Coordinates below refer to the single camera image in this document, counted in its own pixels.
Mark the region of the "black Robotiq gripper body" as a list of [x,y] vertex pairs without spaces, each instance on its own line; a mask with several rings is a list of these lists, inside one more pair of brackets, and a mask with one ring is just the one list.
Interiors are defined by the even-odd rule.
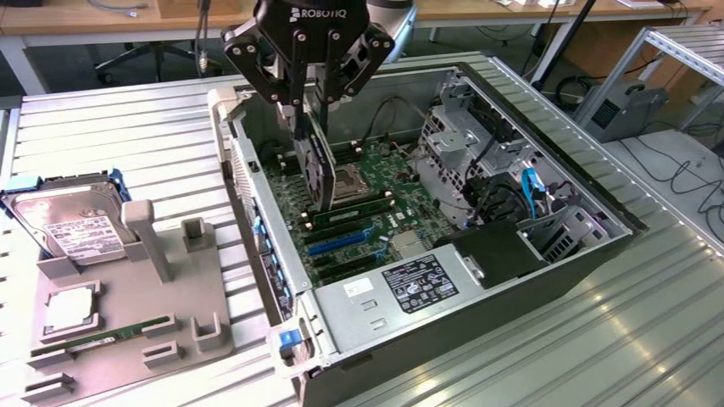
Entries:
[[293,65],[294,42],[299,34],[307,63],[327,62],[327,47],[335,46],[342,67],[357,70],[369,52],[361,45],[370,27],[365,1],[259,1],[254,18],[261,35],[277,53],[279,67]]

